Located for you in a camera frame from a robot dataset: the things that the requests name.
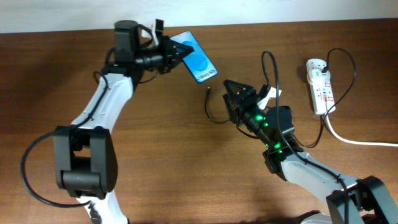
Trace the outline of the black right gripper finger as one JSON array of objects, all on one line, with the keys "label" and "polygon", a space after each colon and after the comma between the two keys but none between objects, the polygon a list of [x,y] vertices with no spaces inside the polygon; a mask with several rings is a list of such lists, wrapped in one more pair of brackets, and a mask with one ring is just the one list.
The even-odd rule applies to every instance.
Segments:
[{"label": "black right gripper finger", "polygon": [[256,94],[256,90],[253,86],[238,83],[233,80],[225,80],[223,85],[226,88],[227,95],[231,100],[240,100]]},{"label": "black right gripper finger", "polygon": [[223,100],[226,105],[229,120],[232,123],[244,123],[239,110],[239,106],[243,104],[243,97],[232,100],[228,94],[224,94]]}]

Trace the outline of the blue Galaxy smartphone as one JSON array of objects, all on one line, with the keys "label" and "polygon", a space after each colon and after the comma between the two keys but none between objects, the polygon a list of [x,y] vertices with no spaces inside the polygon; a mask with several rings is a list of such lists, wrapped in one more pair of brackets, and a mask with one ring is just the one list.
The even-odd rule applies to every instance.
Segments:
[{"label": "blue Galaxy smartphone", "polygon": [[193,47],[193,52],[187,55],[183,59],[183,62],[197,83],[203,83],[217,76],[218,69],[214,66],[192,32],[186,30],[172,36],[170,39]]}]

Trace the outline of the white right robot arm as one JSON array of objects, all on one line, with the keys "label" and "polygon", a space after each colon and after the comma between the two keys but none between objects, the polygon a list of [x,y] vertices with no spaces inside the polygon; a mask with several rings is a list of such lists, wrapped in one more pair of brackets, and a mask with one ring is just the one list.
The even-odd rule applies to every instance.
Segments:
[{"label": "white right robot arm", "polygon": [[260,107],[260,99],[271,93],[269,86],[257,92],[253,86],[232,80],[223,85],[231,121],[245,125],[266,145],[262,155],[268,170],[327,204],[327,215],[308,212],[297,223],[397,223],[397,205],[381,179],[373,175],[359,179],[322,164],[293,139],[288,106]]}]

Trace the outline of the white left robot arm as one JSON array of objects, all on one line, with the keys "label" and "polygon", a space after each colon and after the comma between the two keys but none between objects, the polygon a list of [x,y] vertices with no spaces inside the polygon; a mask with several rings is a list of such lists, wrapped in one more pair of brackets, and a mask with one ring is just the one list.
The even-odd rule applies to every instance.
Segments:
[{"label": "white left robot arm", "polygon": [[193,48],[163,34],[164,22],[148,28],[136,21],[114,25],[115,45],[106,54],[95,94],[69,126],[53,136],[55,180],[78,200],[93,223],[129,223],[114,188],[118,162],[111,132],[146,71],[169,73]]}]

